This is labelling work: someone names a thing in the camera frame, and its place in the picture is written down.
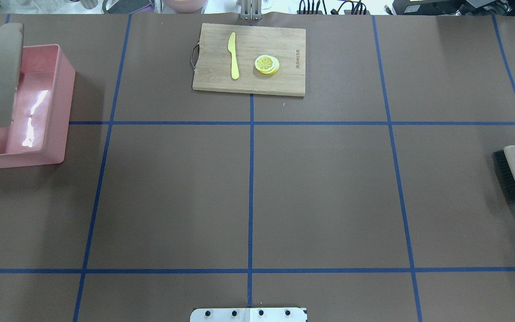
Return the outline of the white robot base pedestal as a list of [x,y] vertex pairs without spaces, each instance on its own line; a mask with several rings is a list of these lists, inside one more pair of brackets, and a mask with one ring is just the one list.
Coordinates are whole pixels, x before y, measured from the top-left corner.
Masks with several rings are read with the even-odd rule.
[[307,322],[307,310],[299,307],[199,308],[190,322]]

